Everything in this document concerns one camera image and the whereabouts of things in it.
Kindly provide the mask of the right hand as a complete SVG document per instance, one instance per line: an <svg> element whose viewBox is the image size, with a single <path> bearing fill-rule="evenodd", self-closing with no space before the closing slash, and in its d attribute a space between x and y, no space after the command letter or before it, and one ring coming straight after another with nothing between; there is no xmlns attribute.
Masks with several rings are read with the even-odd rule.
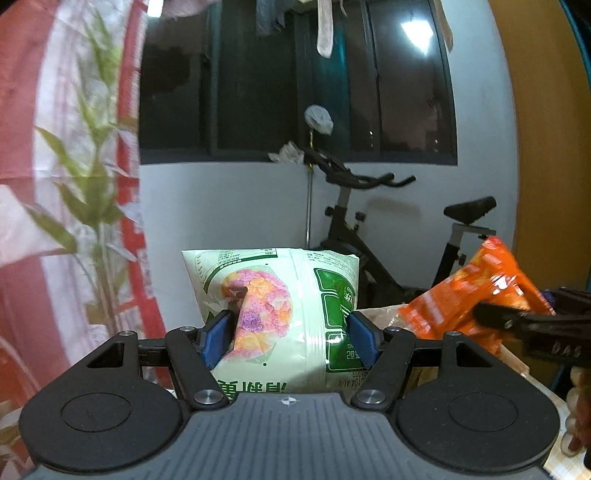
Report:
<svg viewBox="0 0 591 480"><path fill-rule="evenodd" d="M570 436L566 447L562 447L564 453L573 456L582 449L590 453L590 370L581 367L573 367L570 372L573 387L566 398L570 412L566 420L566 432Z"/></svg>

